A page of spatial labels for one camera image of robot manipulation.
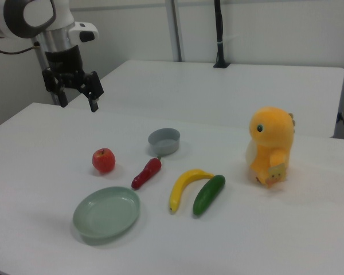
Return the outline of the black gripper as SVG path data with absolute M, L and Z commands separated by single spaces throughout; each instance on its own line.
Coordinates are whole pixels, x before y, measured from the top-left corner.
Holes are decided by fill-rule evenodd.
M 104 93 L 98 74 L 84 73 L 83 61 L 78 46 L 60 52 L 45 52 L 49 68 L 42 71 L 46 90 L 51 94 L 55 105 L 65 108 L 68 105 L 66 88 L 80 88 L 89 102 L 91 112 L 99 109 L 98 100 Z

